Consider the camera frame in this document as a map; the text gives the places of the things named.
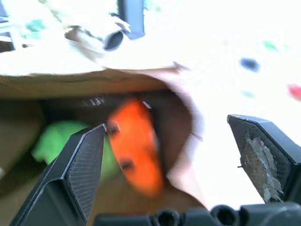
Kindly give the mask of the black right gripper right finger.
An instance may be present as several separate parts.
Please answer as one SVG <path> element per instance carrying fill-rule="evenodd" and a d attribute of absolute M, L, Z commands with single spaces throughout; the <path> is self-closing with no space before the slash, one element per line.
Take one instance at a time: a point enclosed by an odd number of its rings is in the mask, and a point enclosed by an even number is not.
<path fill-rule="evenodd" d="M 228 115 L 241 167 L 266 203 L 301 201 L 301 147 L 273 122 Z"/>

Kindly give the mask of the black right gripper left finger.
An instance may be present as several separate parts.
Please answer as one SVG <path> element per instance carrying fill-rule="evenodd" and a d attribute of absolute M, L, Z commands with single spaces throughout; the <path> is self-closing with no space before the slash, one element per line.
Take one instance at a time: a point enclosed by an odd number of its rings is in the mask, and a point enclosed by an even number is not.
<path fill-rule="evenodd" d="M 101 174 L 106 127 L 100 124 L 70 136 L 48 165 L 12 226 L 85 226 Z"/>

